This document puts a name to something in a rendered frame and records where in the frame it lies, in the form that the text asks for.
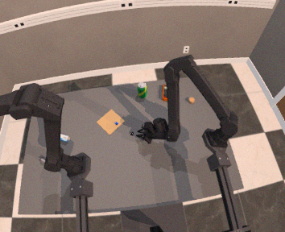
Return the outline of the green and yellow can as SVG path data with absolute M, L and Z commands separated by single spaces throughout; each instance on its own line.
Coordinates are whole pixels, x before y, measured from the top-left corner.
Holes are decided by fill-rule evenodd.
M 147 96 L 147 85 L 144 82 L 138 83 L 138 97 L 145 98 Z

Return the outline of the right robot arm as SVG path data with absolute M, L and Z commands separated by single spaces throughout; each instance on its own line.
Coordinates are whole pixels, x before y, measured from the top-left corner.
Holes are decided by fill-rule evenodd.
M 170 60 L 163 68 L 167 84 L 168 124 L 165 118 L 156 118 L 153 120 L 154 125 L 151 122 L 143 123 L 142 130 L 149 132 L 147 133 L 147 138 L 149 139 L 156 139 L 157 137 L 157 139 L 166 139 L 169 142 L 178 140 L 180 136 L 179 71 L 181 70 L 199 89 L 220 120 L 220 129 L 206 133 L 210 145 L 212 147 L 228 147 L 228 138 L 231 138 L 238 132 L 238 116 L 233 111 L 230 111 L 221 100 L 216 90 L 198 68 L 192 55 Z M 167 81 L 170 83 L 167 83 Z

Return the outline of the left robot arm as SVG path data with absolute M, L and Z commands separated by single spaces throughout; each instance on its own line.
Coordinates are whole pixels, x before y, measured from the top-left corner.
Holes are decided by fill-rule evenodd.
M 43 118 L 47 148 L 44 169 L 59 172 L 63 168 L 67 176 L 72 177 L 85 172 L 86 157 L 65 155 L 63 148 L 60 151 L 61 122 L 58 120 L 63 105 L 63 97 L 32 83 L 0 96 L 0 116 L 9 114 L 15 120 L 31 116 Z

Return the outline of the orange flat mat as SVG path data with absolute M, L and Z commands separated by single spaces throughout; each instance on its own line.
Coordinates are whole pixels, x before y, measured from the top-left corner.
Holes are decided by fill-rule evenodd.
M 115 122 L 118 122 L 115 125 Z M 113 110 L 110 110 L 102 118 L 100 118 L 97 123 L 109 134 L 111 135 L 117 128 L 119 128 L 125 121 L 118 116 Z

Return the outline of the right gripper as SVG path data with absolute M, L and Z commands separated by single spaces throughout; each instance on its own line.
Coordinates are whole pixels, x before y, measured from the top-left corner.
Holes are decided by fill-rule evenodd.
M 138 130 L 138 133 L 143 133 L 143 134 L 136 135 L 137 137 L 139 137 L 139 138 L 141 138 L 141 139 L 143 139 L 143 140 L 148 141 L 149 143 L 151 143 L 151 140 L 152 140 L 152 139 L 147 138 L 147 132 L 146 132 L 146 131 L 143 131 L 143 130 L 141 129 L 141 130 Z M 140 137 L 140 136 L 142 136 L 142 137 Z

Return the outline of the small white and blue box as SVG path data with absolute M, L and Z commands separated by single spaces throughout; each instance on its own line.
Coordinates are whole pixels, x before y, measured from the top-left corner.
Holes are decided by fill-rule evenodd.
M 61 140 L 62 139 L 62 140 Z M 70 140 L 70 138 L 67 136 L 67 135 L 62 135 L 62 134 L 60 134 L 60 141 L 63 141 L 63 142 L 66 142 L 66 143 L 68 143 L 69 142 L 69 140 Z

